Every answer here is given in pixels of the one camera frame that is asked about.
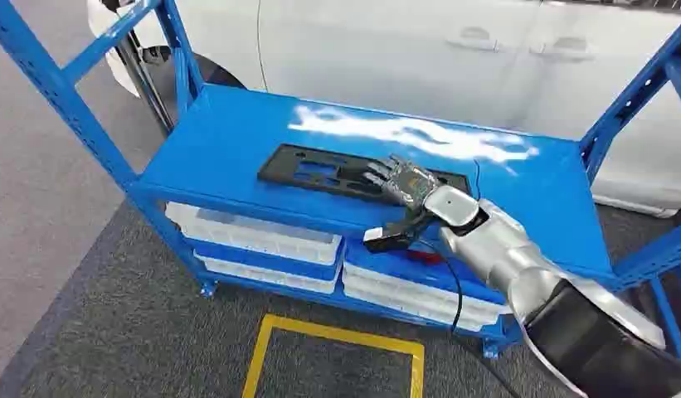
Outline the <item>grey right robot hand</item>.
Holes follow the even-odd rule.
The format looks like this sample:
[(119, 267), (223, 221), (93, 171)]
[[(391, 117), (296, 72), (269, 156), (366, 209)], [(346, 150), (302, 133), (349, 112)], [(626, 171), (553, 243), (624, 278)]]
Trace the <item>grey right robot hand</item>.
[(422, 213), (426, 198), (442, 185), (433, 173), (396, 154), (369, 162), (363, 176), (411, 215)]

